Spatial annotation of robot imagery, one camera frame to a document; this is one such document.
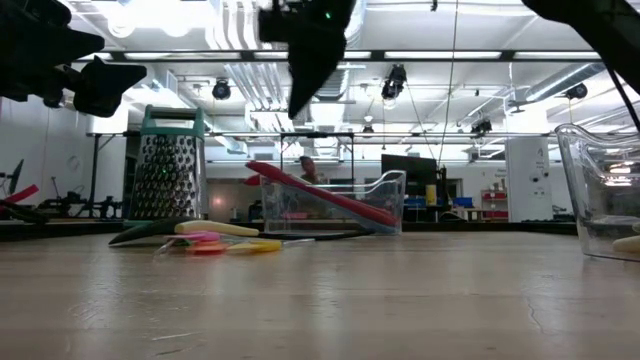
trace wooden countertop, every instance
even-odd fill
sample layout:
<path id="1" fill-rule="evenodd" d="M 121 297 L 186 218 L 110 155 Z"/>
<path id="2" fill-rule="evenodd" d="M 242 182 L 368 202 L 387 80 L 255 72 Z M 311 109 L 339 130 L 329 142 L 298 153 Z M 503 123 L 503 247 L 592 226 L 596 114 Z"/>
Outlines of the wooden countertop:
<path id="1" fill-rule="evenodd" d="M 2 359 L 637 359 L 640 264 L 575 237 L 412 233 L 154 261 L 0 243 Z"/>

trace yellow utensil handle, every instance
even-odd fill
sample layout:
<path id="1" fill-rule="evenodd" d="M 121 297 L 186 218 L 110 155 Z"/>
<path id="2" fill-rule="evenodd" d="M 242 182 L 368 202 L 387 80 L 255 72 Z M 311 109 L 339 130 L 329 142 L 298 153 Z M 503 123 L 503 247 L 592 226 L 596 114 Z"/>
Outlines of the yellow utensil handle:
<path id="1" fill-rule="evenodd" d="M 189 234 L 196 231 L 213 231 L 220 234 L 256 237 L 260 231 L 242 226 L 217 223 L 214 221 L 194 220 L 176 225 L 176 234 Z"/>

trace clear plastic container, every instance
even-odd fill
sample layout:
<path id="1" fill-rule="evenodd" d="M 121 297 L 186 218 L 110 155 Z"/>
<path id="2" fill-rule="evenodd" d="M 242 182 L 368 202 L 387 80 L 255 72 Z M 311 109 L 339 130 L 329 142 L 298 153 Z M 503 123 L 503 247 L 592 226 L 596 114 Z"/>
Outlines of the clear plastic container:
<path id="1" fill-rule="evenodd" d="M 299 233 L 304 231 L 337 232 L 371 229 L 379 234 L 400 234 L 402 232 L 405 178 L 404 171 L 389 171 L 371 184 L 314 185 L 314 187 L 328 190 L 334 194 L 386 210 L 397 221 L 394 226 L 384 226 L 295 187 L 272 182 L 262 177 L 265 231 Z"/>
<path id="2" fill-rule="evenodd" d="M 632 229 L 638 224 L 640 230 L 640 136 L 596 136 L 575 125 L 561 125 L 555 132 L 582 251 L 640 261 L 640 253 L 621 251 L 616 242 L 640 236 Z"/>

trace cheese grater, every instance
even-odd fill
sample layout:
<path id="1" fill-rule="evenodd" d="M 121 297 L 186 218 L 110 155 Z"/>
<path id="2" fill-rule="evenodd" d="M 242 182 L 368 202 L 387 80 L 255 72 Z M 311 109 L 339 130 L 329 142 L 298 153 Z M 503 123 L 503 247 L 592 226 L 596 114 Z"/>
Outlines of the cheese grater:
<path id="1" fill-rule="evenodd" d="M 140 135 L 129 223 L 176 216 L 205 218 L 203 110 L 149 105 Z"/>

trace white column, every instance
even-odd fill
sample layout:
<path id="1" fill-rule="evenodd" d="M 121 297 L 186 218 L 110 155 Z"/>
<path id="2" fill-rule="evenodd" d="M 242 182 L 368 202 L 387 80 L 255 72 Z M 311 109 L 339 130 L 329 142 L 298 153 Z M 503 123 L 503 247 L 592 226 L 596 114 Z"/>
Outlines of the white column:
<path id="1" fill-rule="evenodd" d="M 507 116 L 511 133 L 549 131 L 544 109 L 527 109 Z M 553 219 L 547 138 L 511 138 L 506 141 L 509 221 Z"/>

